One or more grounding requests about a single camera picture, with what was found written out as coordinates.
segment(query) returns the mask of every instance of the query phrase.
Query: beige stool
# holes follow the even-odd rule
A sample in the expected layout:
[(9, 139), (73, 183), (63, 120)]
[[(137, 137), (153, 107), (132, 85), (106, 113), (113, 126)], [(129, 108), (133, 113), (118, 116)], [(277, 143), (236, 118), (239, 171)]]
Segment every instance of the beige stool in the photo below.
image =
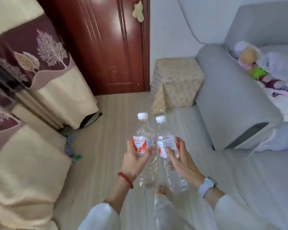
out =
[(193, 57), (156, 60), (150, 85), (153, 114), (166, 108), (191, 107), (205, 80), (205, 75)]

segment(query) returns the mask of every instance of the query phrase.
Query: light wood flooring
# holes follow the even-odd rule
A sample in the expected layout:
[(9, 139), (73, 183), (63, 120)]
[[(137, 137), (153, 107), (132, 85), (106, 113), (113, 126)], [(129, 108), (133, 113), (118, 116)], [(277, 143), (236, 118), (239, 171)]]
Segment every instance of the light wood flooring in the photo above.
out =
[[(150, 123), (155, 128), (157, 125), (147, 92), (96, 98), (103, 115), (91, 126), (73, 131), (75, 152), (83, 158), (70, 169), (54, 210), (60, 230), (76, 230), (89, 210), (112, 189), (137, 113), (148, 112)], [(251, 151), (247, 150), (213, 151), (197, 106), (167, 109), (166, 117), (205, 176), (214, 178), (225, 193), (245, 201), (271, 223), (288, 229), (288, 151), (253, 153), (249, 158)], [(159, 175), (163, 182), (163, 170)], [(172, 198), (178, 212), (197, 230), (217, 229), (213, 210), (194, 187), (190, 185)], [(136, 184), (123, 206), (122, 230), (154, 230), (153, 206), (154, 190), (145, 191)]]

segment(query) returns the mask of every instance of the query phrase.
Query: sofa backrest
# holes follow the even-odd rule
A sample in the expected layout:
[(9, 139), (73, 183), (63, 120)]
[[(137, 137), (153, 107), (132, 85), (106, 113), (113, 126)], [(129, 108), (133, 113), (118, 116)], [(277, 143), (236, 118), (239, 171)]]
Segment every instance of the sofa backrest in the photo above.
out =
[(288, 1), (239, 7), (224, 43), (233, 49), (239, 41), (261, 47), (288, 43)]

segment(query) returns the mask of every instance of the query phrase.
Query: door panel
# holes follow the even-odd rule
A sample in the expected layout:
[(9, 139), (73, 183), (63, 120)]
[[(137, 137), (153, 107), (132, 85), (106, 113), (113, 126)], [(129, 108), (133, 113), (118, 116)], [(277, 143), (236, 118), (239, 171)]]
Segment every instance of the door panel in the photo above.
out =
[(66, 34), (95, 95), (144, 91), (141, 23), (134, 0), (38, 0)]

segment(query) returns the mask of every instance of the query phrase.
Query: white bottle cap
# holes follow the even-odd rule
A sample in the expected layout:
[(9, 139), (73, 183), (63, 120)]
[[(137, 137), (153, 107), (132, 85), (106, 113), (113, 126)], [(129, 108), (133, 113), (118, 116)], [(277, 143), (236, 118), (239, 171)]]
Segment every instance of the white bottle cap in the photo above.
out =
[(166, 117), (162, 115), (162, 116), (156, 117), (156, 120), (157, 120), (157, 123), (164, 122), (166, 120)]
[(147, 113), (138, 113), (138, 119), (148, 119)]

